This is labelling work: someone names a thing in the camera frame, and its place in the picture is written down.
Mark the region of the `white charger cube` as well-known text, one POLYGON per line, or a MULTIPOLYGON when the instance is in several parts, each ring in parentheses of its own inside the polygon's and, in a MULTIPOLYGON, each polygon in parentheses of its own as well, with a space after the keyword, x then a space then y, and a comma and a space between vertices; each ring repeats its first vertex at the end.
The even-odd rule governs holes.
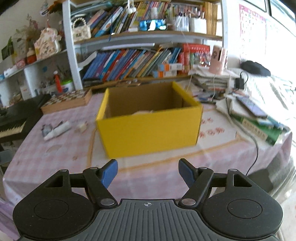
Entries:
POLYGON ((84 133, 88 129, 88 122, 82 122, 77 125, 76 132, 84 133))

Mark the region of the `white tube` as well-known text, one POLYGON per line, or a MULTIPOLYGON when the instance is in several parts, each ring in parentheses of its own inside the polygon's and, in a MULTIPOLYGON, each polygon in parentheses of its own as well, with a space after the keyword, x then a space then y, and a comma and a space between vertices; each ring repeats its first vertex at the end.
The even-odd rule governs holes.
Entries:
POLYGON ((53 138, 56 138, 63 133, 67 132, 72 128, 72 125, 69 121, 63 122, 62 124, 59 124, 57 127, 55 127, 51 132, 49 132, 45 137, 44 140, 48 141, 53 138))

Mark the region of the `black binder clip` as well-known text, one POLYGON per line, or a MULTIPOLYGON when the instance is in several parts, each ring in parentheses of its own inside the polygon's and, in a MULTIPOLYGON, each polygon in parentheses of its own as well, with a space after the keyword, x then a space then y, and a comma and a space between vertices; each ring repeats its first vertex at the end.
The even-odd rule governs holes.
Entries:
POLYGON ((53 126, 51 124, 42 126, 42 136, 46 137, 53 130, 53 126))

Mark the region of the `pink plush pig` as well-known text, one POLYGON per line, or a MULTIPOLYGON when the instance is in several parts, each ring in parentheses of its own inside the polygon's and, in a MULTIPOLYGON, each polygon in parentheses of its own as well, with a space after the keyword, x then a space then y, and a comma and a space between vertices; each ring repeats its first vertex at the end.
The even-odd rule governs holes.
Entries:
POLYGON ((139 115, 139 114, 149 114, 149 113, 153 113, 153 110, 139 110, 136 111, 135 113, 133 113, 132 115, 139 115))

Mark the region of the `yellow cardboard box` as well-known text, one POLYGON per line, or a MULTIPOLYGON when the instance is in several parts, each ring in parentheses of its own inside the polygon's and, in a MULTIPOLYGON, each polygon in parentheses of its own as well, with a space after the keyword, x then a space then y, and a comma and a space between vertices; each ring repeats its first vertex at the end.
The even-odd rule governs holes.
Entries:
POLYGON ((109 158, 196 145, 203 106, 176 82, 108 88, 96 117, 109 158), (132 115, 139 110, 153 113, 132 115))

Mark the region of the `wooden chess board box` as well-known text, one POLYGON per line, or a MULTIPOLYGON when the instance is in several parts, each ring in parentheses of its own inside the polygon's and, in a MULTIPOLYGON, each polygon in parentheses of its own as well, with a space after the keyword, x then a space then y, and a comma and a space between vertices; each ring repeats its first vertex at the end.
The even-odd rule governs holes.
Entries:
POLYGON ((71 93, 65 93, 49 99, 42 107, 43 114, 55 113, 71 108, 77 108, 88 105, 92 97, 91 90, 77 90, 71 93))

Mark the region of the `green thick book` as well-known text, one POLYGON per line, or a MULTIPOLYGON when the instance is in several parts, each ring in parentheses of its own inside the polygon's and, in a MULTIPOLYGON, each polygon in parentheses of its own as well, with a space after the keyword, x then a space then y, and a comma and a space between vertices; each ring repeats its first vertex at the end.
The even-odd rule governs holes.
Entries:
POLYGON ((264 140, 266 143, 274 146, 278 141, 278 138, 282 134, 282 130, 278 128, 269 128, 268 126, 260 125, 258 122, 254 120, 249 120, 247 118, 243 118, 241 116, 237 116, 234 114, 230 115, 236 121, 239 121, 241 125, 247 128, 250 132, 264 140))

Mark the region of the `phone on book stack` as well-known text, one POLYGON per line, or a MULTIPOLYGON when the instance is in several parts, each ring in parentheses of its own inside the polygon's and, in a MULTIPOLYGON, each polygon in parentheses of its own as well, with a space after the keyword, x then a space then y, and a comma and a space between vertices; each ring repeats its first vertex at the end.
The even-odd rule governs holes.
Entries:
POLYGON ((267 118, 268 115, 249 97, 246 96, 236 96, 236 99, 242 103, 254 116, 258 118, 267 118))

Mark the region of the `white green lidded jar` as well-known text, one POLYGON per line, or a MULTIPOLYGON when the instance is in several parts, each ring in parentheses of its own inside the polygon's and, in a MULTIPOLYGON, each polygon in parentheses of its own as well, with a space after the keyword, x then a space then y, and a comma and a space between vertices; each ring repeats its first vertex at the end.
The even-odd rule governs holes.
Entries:
POLYGON ((70 93, 75 91, 75 86, 72 79, 63 80, 61 82, 63 93, 70 93))

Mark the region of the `black electronic keyboard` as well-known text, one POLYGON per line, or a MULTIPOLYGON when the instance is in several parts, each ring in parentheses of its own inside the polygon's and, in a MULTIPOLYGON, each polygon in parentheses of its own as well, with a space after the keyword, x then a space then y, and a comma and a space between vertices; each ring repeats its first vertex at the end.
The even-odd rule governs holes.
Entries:
POLYGON ((43 116, 41 107, 50 99, 50 94, 41 94, 1 110, 1 143, 25 139, 43 116))

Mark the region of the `black power adapter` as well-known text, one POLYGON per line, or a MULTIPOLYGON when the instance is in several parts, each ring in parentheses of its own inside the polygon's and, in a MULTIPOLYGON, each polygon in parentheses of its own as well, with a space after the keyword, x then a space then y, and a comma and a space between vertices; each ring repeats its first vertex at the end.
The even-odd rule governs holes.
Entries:
POLYGON ((244 79, 236 78, 235 79, 235 89, 244 89, 244 79))

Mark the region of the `orange white medicine box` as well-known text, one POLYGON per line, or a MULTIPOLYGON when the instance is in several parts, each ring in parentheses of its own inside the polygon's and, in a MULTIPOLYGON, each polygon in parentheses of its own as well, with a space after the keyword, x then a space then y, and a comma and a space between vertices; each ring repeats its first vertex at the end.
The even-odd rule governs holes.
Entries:
POLYGON ((183 65, 182 63, 173 63, 173 64, 160 64, 158 65, 158 71, 163 71, 163 72, 167 72, 167 71, 182 71, 183 69, 183 65))

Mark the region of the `white bookshelf unit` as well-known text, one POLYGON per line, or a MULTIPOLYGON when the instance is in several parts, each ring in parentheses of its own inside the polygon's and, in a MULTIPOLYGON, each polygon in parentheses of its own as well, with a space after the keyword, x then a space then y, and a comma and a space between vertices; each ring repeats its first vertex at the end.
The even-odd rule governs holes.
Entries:
POLYGON ((1 61, 1 99, 9 103, 16 93, 27 100, 39 95, 41 83, 54 71, 72 79, 75 90, 107 88, 121 82, 147 82, 158 60, 145 59, 137 68, 121 62, 115 70, 90 67, 102 52, 134 50, 149 56, 179 54, 182 45, 223 41, 216 35, 223 22, 222 1, 129 1, 127 6, 110 1, 59 1, 61 11, 52 14, 52 1, 19 1, 1 14, 1 49, 14 51, 1 61), (72 23, 79 17, 90 26, 91 38, 73 41, 72 23), (142 20, 165 19, 166 31, 139 31, 142 20), (61 52, 37 60, 34 43, 45 28, 61 36, 61 52))

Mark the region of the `white quilted handbag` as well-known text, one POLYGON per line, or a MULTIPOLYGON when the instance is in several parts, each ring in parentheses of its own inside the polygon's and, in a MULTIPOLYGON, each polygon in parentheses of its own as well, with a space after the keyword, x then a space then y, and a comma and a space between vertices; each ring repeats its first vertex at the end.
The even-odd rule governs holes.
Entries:
POLYGON ((88 40, 91 38, 90 26, 86 23, 84 18, 79 17, 72 23, 72 36, 74 42, 88 40), (81 22, 83 25, 76 27, 77 22, 81 22))

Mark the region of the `smartphone on shelf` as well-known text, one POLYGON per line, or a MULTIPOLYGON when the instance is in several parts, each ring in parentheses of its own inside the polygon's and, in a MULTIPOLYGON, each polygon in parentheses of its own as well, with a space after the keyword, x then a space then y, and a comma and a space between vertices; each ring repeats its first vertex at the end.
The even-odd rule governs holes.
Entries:
POLYGON ((139 31, 166 31, 167 23, 165 19, 142 20, 138 26, 139 31))

